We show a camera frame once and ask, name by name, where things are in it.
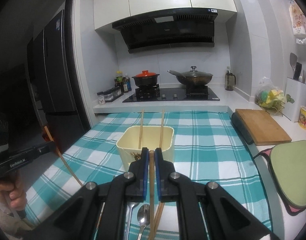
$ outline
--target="kitchen knife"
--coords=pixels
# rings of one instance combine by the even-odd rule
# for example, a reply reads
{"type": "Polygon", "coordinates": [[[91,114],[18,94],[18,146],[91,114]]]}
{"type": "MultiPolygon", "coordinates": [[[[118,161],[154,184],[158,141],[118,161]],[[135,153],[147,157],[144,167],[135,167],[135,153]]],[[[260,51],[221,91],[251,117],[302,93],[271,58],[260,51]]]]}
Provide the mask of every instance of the kitchen knife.
{"type": "Polygon", "coordinates": [[[294,72],[293,79],[298,81],[300,78],[301,72],[302,72],[302,64],[297,62],[295,66],[295,72],[294,72]]]}

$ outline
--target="sticker label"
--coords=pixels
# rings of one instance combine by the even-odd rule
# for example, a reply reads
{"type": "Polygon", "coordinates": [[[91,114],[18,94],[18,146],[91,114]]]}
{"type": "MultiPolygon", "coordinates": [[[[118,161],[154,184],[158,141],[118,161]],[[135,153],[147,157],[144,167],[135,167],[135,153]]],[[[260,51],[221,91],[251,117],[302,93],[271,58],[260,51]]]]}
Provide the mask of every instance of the sticker label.
{"type": "Polygon", "coordinates": [[[61,25],[61,19],[58,19],[58,20],[56,21],[56,30],[57,30],[57,31],[59,30],[60,25],[61,25]]]}

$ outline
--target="yellow cup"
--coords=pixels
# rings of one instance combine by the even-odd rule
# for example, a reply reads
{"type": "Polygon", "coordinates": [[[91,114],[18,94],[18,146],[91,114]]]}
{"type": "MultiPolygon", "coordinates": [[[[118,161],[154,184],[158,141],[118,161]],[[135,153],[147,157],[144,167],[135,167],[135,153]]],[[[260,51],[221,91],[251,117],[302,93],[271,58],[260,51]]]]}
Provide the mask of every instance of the yellow cup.
{"type": "Polygon", "coordinates": [[[306,107],[301,106],[299,125],[306,130],[306,107]]]}

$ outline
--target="plastic bag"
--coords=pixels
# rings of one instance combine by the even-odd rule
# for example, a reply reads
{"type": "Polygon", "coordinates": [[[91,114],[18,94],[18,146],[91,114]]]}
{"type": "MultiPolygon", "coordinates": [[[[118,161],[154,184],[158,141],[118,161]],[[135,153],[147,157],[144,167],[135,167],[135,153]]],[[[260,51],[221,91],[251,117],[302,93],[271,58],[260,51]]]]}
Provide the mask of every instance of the plastic bag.
{"type": "Polygon", "coordinates": [[[306,44],[306,17],[294,0],[291,0],[289,10],[296,43],[304,45],[306,44]]]}
{"type": "Polygon", "coordinates": [[[274,86],[269,78],[263,77],[256,91],[256,102],[259,106],[271,108],[277,101],[284,101],[283,90],[274,86]]]}

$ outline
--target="metal spoon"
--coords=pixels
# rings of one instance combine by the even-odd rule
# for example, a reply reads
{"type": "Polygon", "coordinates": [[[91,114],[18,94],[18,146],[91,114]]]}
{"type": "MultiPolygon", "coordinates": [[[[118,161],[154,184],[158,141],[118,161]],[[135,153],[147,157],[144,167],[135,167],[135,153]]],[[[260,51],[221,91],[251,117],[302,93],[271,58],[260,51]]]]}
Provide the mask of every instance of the metal spoon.
{"type": "Polygon", "coordinates": [[[125,231],[125,236],[124,240],[128,240],[128,235],[129,235],[129,228],[131,226],[131,218],[132,218],[132,210],[133,207],[136,207],[139,203],[137,202],[128,202],[128,219],[127,219],[127,226],[126,226],[126,231],[125,231]]]}
{"type": "Polygon", "coordinates": [[[137,212],[137,220],[141,227],[137,240],[141,240],[144,229],[150,224],[150,205],[142,205],[137,212]]]}

